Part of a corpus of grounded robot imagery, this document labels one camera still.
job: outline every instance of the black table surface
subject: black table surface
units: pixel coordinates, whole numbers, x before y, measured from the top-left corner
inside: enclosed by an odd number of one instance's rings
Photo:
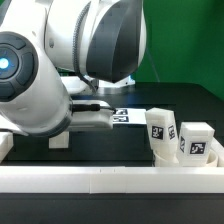
[[[99,99],[116,108],[173,110],[183,121],[204,121],[224,143],[224,102],[195,84],[138,83]],[[49,150],[47,138],[14,136],[3,166],[151,166],[144,125],[70,134],[68,149]],[[0,223],[224,223],[224,194],[0,194]]]

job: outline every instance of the cable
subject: cable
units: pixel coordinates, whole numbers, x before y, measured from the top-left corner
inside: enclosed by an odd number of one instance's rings
[[[75,30],[74,30],[74,36],[73,36],[73,54],[72,54],[72,56],[73,56],[73,67],[74,67],[75,74],[80,78],[81,81],[86,83],[92,90],[93,94],[95,94],[96,93],[95,86],[88,79],[86,79],[80,72],[79,56],[78,56],[79,32],[80,32],[82,21],[83,21],[85,15],[88,13],[89,8],[90,8],[90,2],[84,7],[84,9],[81,11],[80,15],[78,16],[77,23],[76,23]]]
[[[84,112],[84,111],[100,111],[100,110],[111,110],[113,114],[116,113],[116,108],[110,106],[100,106],[100,104],[73,104],[72,112]]]

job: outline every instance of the green wall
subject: green wall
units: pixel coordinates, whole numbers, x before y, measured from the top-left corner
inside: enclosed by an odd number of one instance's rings
[[[147,51],[137,82],[201,84],[224,99],[224,1],[145,0]]]

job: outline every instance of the blue light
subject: blue light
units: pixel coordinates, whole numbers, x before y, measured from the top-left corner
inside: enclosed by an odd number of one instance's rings
[[[0,69],[6,69],[9,67],[9,60],[6,58],[0,58]]]

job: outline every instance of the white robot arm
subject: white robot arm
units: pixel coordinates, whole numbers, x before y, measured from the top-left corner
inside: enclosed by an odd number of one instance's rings
[[[89,85],[85,75],[118,82],[131,74],[146,45],[142,1],[7,1],[0,28],[2,116],[32,136],[75,130],[74,121],[89,114],[85,102],[71,100],[56,68]],[[109,105],[91,104],[95,116],[102,109],[111,120]]]

